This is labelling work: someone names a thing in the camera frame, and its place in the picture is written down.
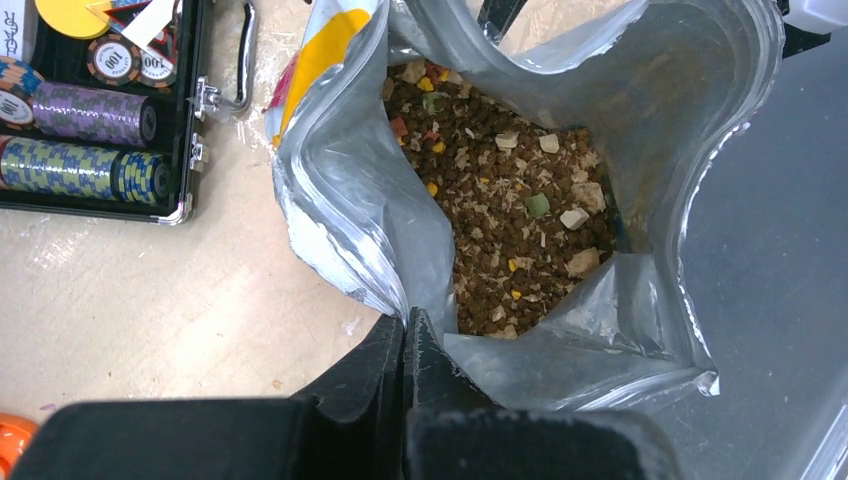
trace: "case handle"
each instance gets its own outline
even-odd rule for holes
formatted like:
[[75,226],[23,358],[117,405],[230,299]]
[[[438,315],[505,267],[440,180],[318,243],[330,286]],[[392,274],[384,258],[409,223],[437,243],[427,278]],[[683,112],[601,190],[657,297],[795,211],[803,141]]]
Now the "case handle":
[[194,99],[194,116],[198,120],[204,120],[206,114],[216,118],[229,118],[247,110],[253,94],[257,31],[256,7],[253,5],[253,0],[244,0],[244,27],[241,30],[239,44],[236,98],[230,100],[224,97],[221,89],[209,84],[208,77],[198,77],[197,93]]

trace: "food mixture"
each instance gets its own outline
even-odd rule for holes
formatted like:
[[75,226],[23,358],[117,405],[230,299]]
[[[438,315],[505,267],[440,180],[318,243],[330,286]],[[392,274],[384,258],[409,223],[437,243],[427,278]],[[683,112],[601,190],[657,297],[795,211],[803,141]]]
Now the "food mixture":
[[423,60],[389,69],[383,100],[453,227],[460,333],[516,338],[612,255],[589,130],[542,129]]

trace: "gray surface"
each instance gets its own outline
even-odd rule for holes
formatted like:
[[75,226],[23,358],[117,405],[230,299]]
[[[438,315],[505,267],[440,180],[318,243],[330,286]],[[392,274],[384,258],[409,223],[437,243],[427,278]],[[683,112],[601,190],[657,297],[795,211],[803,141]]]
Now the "gray surface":
[[722,393],[655,415],[689,478],[799,478],[848,402],[848,32],[837,33],[786,61],[695,199],[684,268]]

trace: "brown kibble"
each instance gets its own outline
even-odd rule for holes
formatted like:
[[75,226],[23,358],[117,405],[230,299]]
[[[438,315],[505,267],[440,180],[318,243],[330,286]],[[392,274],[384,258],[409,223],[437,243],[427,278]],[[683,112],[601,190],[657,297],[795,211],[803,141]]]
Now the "brown kibble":
[[[388,71],[391,77],[407,70],[401,65]],[[467,84],[432,83],[435,92],[448,95],[437,100],[444,109],[435,116],[423,107],[424,92],[400,79],[384,102],[386,112],[405,122],[401,149],[424,185],[438,187],[435,199],[454,231],[460,333],[515,338],[615,251],[615,212],[600,204],[609,195],[601,173],[606,170],[598,166],[588,129],[550,132]],[[518,133],[508,151],[495,141],[504,132]],[[551,133],[560,149],[542,152],[539,138]],[[551,214],[535,219],[526,214],[524,199],[538,193],[548,198]],[[597,213],[576,231],[567,230],[560,216],[584,203]]]

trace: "pet food bag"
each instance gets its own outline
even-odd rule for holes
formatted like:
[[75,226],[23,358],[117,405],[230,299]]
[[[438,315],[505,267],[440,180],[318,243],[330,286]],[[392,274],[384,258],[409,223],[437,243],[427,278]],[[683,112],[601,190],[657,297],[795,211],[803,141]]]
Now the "pet food bag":
[[[699,182],[769,92],[782,23],[768,0],[622,2],[575,24],[577,1],[530,0],[504,21],[510,2],[316,0],[267,112],[294,252],[386,314],[425,309],[445,352],[508,408],[719,393],[680,252]],[[454,233],[381,101],[387,66],[421,57],[542,128],[588,127],[607,165],[615,253],[517,339],[457,333]]]

